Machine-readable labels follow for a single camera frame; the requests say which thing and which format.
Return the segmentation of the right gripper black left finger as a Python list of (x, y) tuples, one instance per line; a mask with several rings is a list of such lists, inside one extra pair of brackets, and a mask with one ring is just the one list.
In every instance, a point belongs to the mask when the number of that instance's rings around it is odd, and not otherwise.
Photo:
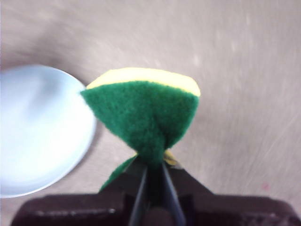
[(137, 226), (147, 208), (147, 167), (140, 162), (131, 163), (116, 179), (100, 191), (100, 194), (121, 196), (122, 226)]

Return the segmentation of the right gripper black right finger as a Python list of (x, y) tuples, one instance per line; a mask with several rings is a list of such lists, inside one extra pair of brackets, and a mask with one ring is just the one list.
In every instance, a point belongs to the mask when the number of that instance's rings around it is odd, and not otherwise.
[(184, 168), (162, 165), (163, 206), (173, 216), (177, 226), (194, 226), (196, 211), (194, 197), (213, 193), (199, 183)]

